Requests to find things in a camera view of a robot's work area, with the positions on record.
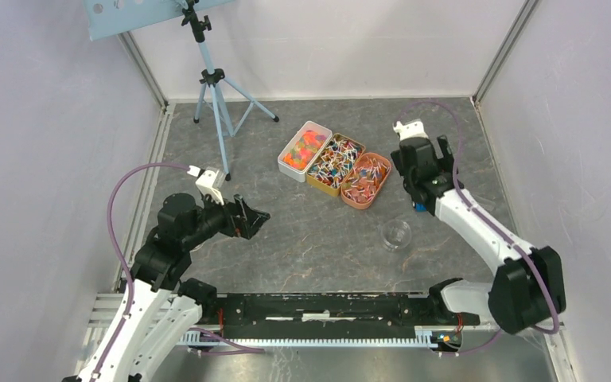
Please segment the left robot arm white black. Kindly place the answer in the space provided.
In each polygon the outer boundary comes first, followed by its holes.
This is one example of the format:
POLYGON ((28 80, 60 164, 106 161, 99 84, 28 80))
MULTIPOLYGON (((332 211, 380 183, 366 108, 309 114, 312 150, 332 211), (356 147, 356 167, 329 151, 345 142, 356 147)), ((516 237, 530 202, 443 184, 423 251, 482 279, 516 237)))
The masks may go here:
POLYGON ((158 212, 158 223, 138 250, 126 292, 94 354, 70 381, 150 381, 185 332, 218 314, 217 289, 183 281, 192 250, 212 237, 251 239, 270 219, 239 195, 220 203, 175 193, 158 212))

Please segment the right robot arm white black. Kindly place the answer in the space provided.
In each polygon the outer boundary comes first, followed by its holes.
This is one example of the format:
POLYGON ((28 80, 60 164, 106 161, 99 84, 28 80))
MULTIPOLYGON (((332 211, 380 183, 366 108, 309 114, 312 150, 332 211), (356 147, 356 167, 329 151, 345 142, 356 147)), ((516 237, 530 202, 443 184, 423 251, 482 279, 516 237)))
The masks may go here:
POLYGON ((416 210, 425 210, 451 227, 487 264, 490 283, 461 278, 441 282, 427 306, 430 319, 447 325, 459 313, 492 319, 506 333, 526 328, 557 333, 566 309, 562 261, 556 250, 538 248, 514 236, 471 197, 457 179, 445 136, 436 155, 428 138, 400 141, 391 158, 416 210))

